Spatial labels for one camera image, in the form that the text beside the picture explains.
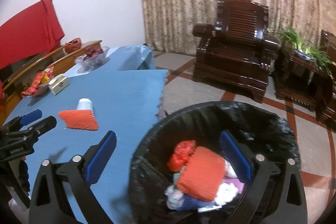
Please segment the blue white paper cup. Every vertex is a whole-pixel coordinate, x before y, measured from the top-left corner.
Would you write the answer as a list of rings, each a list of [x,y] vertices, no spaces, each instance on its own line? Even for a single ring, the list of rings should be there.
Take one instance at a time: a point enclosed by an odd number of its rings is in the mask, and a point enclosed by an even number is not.
[[[95,112],[93,108],[93,102],[89,98],[81,98],[78,101],[76,111],[81,116],[94,117]]]

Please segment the pink face mask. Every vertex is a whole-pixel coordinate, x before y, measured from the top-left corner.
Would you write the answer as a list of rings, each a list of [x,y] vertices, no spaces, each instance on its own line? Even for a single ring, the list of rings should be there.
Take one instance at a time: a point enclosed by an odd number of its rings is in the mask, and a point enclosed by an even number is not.
[[[244,186],[245,186],[244,183],[242,183],[238,179],[238,177],[237,177],[232,165],[230,164],[230,162],[227,161],[226,159],[224,160],[224,162],[225,162],[226,172],[225,172],[225,175],[224,175],[223,182],[226,183],[226,184],[233,184],[238,189],[238,193],[242,194],[243,190],[244,190]]]

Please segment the white tissue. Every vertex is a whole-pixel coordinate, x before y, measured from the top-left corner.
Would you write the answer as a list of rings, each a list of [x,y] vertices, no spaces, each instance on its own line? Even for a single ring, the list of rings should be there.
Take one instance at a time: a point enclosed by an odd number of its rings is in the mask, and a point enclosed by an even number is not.
[[[218,188],[214,203],[217,206],[224,206],[233,201],[237,194],[238,189],[233,184],[222,183]]]
[[[165,195],[167,196],[166,204],[170,210],[179,209],[184,203],[184,193],[181,192],[174,185],[170,185],[165,190]]]

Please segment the orange foam fruit net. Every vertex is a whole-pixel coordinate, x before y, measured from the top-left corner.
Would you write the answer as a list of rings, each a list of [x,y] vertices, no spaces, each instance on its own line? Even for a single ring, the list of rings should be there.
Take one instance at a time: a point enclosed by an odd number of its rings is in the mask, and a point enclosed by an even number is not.
[[[225,162],[220,155],[198,146],[179,176],[176,187],[191,197],[212,202],[225,172]]]

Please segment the blue disposable glove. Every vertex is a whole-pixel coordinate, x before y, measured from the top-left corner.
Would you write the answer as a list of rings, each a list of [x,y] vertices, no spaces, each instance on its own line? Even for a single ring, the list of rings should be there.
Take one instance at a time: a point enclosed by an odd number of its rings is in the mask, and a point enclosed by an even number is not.
[[[181,206],[177,208],[178,211],[198,210],[201,208],[210,208],[215,205],[214,202],[200,200],[191,197],[188,194],[183,195],[182,201],[183,203],[181,204]]]

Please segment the red plastic bag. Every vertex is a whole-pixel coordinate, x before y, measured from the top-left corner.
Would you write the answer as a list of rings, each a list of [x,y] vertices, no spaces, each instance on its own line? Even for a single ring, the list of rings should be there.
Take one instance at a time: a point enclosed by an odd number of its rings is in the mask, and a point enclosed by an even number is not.
[[[184,140],[179,142],[175,146],[174,152],[167,162],[169,170],[172,172],[179,172],[194,153],[195,147],[196,141],[194,140]]]

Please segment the beige tissue box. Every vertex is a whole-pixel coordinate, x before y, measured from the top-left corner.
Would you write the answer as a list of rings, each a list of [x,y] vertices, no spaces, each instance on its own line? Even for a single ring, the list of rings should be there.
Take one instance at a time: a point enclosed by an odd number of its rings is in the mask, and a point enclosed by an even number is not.
[[[49,90],[53,95],[59,94],[61,91],[63,91],[66,87],[68,87],[70,84],[68,77],[64,74],[60,74],[56,77],[54,77],[49,82]]]

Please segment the wooden tv cabinet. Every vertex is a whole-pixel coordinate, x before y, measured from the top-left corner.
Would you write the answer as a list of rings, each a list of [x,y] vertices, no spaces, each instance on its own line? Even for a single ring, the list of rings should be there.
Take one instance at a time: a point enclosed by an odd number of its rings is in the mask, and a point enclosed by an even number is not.
[[[68,71],[75,65],[75,59],[84,54],[86,46],[94,48],[101,47],[101,40],[94,40],[84,43],[84,45],[72,53],[65,53],[64,46],[47,53],[46,55],[38,54],[28,63],[18,69],[10,76],[3,84],[3,108],[1,109],[1,124],[9,114],[14,110],[17,104],[21,101],[21,92],[31,85],[38,71],[42,71],[50,66],[54,67],[54,76]]]

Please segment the red snack packets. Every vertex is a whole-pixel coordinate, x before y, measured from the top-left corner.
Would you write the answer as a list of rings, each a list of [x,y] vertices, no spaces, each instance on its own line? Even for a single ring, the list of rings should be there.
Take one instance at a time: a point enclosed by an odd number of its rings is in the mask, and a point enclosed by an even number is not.
[[[22,98],[38,97],[45,94],[49,89],[49,83],[54,77],[54,66],[51,65],[43,71],[38,71],[31,86],[21,92]]]

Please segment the glass fruit bowl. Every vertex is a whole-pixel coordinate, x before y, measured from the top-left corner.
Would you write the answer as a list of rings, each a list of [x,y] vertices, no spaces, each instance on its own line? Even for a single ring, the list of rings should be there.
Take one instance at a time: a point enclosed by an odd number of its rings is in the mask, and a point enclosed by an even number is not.
[[[79,65],[78,73],[90,72],[101,67],[108,61],[109,47],[103,46],[101,48],[94,48],[93,46],[86,46],[84,48],[84,55],[75,59],[75,64]]]

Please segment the blue tablecloth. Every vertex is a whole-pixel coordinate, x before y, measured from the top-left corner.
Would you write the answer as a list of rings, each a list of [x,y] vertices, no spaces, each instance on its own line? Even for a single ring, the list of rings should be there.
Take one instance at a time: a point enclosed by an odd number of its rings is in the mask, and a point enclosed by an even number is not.
[[[78,101],[93,103],[96,131],[73,130],[59,119],[56,127],[34,144],[26,159],[33,184],[43,160],[67,162],[97,144],[108,131],[117,136],[117,146],[92,192],[114,223],[131,223],[127,187],[132,155],[145,134],[157,123],[167,72],[155,69],[150,48],[127,46],[114,51],[108,61],[86,75],[69,73],[70,84],[57,95],[23,98],[11,117],[41,110],[44,117],[74,110]]]

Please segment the red decorative pumpkin ornament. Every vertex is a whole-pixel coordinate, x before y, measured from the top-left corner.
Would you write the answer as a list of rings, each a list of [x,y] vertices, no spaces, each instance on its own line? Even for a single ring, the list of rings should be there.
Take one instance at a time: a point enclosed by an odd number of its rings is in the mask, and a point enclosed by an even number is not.
[[[74,51],[77,51],[81,48],[82,42],[80,38],[75,38],[71,40],[70,42],[66,43],[64,46],[64,50],[66,53],[70,54]]]

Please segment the red apples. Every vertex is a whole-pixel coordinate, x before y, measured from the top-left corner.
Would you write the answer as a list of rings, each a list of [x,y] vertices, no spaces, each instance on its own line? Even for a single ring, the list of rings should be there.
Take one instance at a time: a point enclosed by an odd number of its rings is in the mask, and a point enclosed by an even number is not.
[[[101,48],[94,48],[93,46],[85,47],[85,55],[83,60],[97,61],[99,57],[104,54],[104,51]]]

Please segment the dark wooden side table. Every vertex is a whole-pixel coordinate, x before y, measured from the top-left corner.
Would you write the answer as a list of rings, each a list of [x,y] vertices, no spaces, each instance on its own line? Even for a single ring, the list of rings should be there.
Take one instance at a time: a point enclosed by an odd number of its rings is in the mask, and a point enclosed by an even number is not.
[[[288,98],[314,111],[320,82],[328,74],[281,47],[272,76],[278,99]]]

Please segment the green potted plant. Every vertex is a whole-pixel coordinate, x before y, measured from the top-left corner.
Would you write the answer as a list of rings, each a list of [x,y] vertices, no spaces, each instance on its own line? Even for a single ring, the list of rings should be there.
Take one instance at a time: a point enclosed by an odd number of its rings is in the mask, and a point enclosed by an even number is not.
[[[318,70],[324,71],[333,78],[331,68],[335,67],[335,62],[320,47],[308,43],[294,28],[286,27],[278,30],[278,38],[281,46],[288,53],[303,59],[312,61]]]

